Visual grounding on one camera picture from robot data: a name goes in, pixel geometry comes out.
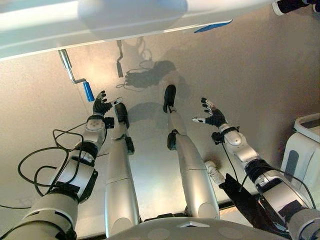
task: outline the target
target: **metal rod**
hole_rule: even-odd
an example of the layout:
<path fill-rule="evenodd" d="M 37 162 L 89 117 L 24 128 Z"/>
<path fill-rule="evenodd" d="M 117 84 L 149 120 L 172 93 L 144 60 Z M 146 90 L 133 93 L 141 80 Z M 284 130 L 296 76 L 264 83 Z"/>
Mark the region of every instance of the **metal rod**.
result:
<path fill-rule="evenodd" d="M 63 66 L 66 69 L 66 72 L 68 73 L 68 76 L 71 79 L 72 83 L 78 84 L 78 83 L 86 82 L 85 78 L 80 78 L 78 80 L 75 79 L 74 74 L 72 73 L 72 70 L 71 70 L 72 65 L 71 65 L 67 50 L 61 49 L 61 50 L 58 50 L 58 52 L 59 52 L 61 61 L 63 63 Z"/>

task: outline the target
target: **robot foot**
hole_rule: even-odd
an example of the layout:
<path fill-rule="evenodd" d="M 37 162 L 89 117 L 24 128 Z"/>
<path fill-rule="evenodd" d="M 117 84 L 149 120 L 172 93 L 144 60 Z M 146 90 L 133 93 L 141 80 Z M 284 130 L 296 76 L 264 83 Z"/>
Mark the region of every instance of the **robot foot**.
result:
<path fill-rule="evenodd" d="M 115 115 L 118 118 L 119 123 L 125 123 L 126 128 L 128 129 L 130 124 L 128 120 L 128 112 L 126 106 L 121 102 L 114 106 Z"/>
<path fill-rule="evenodd" d="M 163 111 L 165 113 L 168 112 L 168 107 L 173 107 L 175 104 L 175 97 L 176 97 L 176 86 L 169 85 L 165 89 L 164 93 L 164 104 L 163 104 Z"/>

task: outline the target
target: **white overhead structure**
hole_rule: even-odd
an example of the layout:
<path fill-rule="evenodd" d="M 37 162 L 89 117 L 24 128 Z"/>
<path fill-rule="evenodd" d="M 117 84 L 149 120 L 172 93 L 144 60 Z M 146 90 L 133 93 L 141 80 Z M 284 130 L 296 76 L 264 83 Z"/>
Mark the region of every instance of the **white overhead structure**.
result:
<path fill-rule="evenodd" d="M 0 60 L 102 41 L 223 26 L 272 0 L 6 0 Z"/>

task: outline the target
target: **black cloth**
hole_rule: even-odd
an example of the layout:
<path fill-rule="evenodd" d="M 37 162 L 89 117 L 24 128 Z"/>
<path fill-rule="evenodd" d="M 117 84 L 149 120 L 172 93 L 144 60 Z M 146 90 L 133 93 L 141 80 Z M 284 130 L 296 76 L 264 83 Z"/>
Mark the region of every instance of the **black cloth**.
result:
<path fill-rule="evenodd" d="M 239 212 L 254 228 L 291 239 L 288 234 L 280 233 L 256 197 L 244 187 L 239 192 L 240 187 L 241 185 L 228 173 L 225 176 L 225 182 L 219 185 L 219 188 L 224 190 Z"/>

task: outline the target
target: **blue handle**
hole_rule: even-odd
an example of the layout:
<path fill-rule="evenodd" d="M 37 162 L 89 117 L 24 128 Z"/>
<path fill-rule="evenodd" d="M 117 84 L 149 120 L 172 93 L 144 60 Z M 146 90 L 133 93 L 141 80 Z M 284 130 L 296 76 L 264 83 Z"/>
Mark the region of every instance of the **blue handle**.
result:
<path fill-rule="evenodd" d="M 95 97 L 92 94 L 89 82 L 84 81 L 83 82 L 83 88 L 84 88 L 84 92 L 85 92 L 86 99 L 88 100 L 88 102 L 93 102 L 95 100 Z"/>

